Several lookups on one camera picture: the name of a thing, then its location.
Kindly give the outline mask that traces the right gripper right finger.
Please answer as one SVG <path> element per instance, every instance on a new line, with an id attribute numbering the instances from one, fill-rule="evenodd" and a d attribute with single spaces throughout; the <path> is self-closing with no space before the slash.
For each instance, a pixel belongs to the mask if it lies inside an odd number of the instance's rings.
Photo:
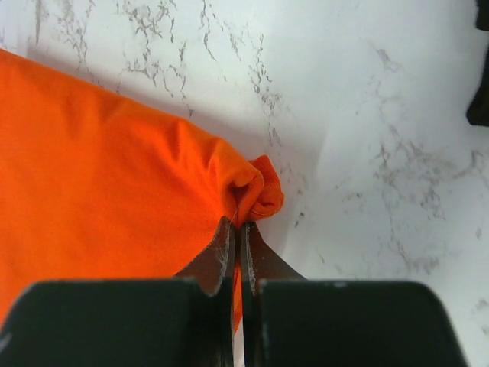
<path id="1" fill-rule="evenodd" d="M 306 280 L 263 240 L 255 222 L 242 226 L 240 245 L 243 291 L 249 291 L 252 296 L 257 295 L 262 280 Z"/>

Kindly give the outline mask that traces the orange t shirt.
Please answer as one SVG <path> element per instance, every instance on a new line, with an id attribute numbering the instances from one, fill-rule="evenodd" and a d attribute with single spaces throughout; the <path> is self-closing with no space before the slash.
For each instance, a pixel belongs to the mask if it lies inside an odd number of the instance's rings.
<path id="1" fill-rule="evenodd" d="M 2 51 L 2 316 L 37 281 L 175 275 L 283 201 L 267 156 Z"/>

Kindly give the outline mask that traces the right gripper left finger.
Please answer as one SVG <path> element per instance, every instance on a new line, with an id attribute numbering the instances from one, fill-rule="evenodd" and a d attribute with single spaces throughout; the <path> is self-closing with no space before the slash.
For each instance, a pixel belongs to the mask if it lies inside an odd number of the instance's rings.
<path id="1" fill-rule="evenodd" d="M 225 279 L 233 283 L 235 268 L 235 227 L 223 216 L 210 243 L 175 278 L 197 282 L 202 291 L 215 296 Z"/>

